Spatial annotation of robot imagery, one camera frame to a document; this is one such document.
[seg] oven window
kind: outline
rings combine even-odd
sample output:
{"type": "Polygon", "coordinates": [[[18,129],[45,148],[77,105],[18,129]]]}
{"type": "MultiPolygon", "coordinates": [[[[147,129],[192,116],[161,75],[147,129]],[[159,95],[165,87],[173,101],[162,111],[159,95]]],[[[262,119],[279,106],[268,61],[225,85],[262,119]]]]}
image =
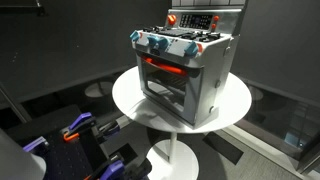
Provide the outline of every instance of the oven window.
{"type": "Polygon", "coordinates": [[[186,95],[186,77],[144,63],[147,88],[160,99],[183,111],[186,95]]]}

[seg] stovetop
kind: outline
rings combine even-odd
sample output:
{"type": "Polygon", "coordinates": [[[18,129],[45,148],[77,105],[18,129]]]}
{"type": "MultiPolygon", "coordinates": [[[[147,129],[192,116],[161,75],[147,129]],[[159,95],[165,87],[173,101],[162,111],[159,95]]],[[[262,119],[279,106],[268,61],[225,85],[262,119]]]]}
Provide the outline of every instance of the stovetop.
{"type": "Polygon", "coordinates": [[[211,42],[220,39],[221,35],[218,32],[203,32],[203,31],[192,31],[187,29],[172,29],[168,27],[147,27],[143,28],[144,32],[150,32],[154,34],[166,35],[171,37],[179,37],[182,39],[189,39],[200,42],[211,42]]]}

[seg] digital display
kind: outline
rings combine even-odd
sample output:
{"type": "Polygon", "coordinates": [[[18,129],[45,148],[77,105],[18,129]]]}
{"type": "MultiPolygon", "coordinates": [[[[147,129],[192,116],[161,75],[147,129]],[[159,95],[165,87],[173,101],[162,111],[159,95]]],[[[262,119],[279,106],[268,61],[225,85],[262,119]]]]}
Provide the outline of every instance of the digital display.
{"type": "Polygon", "coordinates": [[[213,15],[183,14],[180,27],[209,29],[213,15]]]}

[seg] gray oven body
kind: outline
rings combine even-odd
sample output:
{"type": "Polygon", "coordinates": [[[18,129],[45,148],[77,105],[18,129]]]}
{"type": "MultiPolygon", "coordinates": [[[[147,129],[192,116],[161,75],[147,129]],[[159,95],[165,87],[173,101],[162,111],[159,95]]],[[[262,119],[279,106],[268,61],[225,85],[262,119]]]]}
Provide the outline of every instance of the gray oven body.
{"type": "Polygon", "coordinates": [[[130,37],[146,97],[193,127],[218,113],[239,39],[233,31],[240,13],[169,10],[174,24],[168,20],[164,28],[135,31],[130,37]]]}

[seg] oven door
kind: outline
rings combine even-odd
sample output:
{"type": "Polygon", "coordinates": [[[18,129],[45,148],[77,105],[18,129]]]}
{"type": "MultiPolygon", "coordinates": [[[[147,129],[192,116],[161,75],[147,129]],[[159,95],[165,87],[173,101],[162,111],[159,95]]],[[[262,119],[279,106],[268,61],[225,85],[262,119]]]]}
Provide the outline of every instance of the oven door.
{"type": "Polygon", "coordinates": [[[190,98],[193,70],[151,58],[140,58],[139,68],[142,71],[141,87],[147,97],[193,125],[198,104],[198,98],[190,98]]]}

